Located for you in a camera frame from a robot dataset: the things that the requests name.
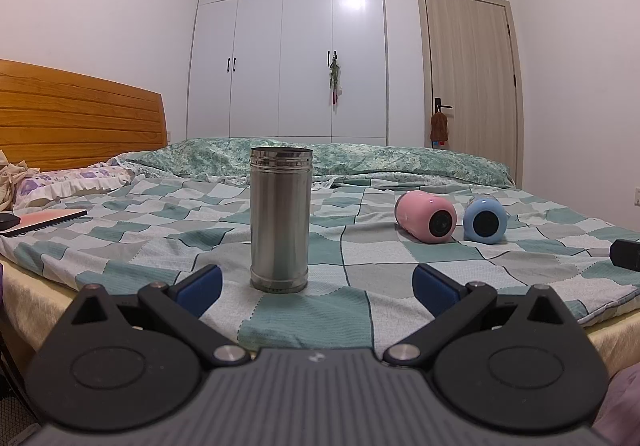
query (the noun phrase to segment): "computer mouse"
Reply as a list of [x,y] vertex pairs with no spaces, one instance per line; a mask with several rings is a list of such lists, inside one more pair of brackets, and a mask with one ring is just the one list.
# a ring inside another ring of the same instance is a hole
[[20,224],[20,217],[13,213],[0,212],[0,231],[6,231]]

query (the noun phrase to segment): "metal cylinder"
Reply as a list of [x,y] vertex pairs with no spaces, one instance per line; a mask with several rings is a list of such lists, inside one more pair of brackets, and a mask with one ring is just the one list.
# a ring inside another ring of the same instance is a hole
[[251,283],[296,293],[308,277],[312,151],[251,149]]

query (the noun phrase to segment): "round joint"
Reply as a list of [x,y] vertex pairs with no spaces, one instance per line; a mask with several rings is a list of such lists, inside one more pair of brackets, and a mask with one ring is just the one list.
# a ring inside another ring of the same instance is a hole
[[396,361],[411,361],[420,356],[420,349],[411,343],[398,343],[386,351]]
[[238,345],[222,345],[213,351],[213,357],[224,363],[235,363],[242,358],[246,351]]

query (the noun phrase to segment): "wardrobe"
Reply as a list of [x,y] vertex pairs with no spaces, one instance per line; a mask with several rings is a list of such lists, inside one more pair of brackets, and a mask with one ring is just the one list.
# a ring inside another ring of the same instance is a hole
[[383,0],[199,0],[188,137],[385,145],[386,110]]

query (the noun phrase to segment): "black door handle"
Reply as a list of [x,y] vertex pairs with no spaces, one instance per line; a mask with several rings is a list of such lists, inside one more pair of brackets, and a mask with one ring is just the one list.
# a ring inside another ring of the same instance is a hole
[[435,107],[434,110],[436,112],[442,112],[442,109],[452,109],[453,108],[451,105],[443,105],[441,98],[434,98],[433,99],[433,105]]

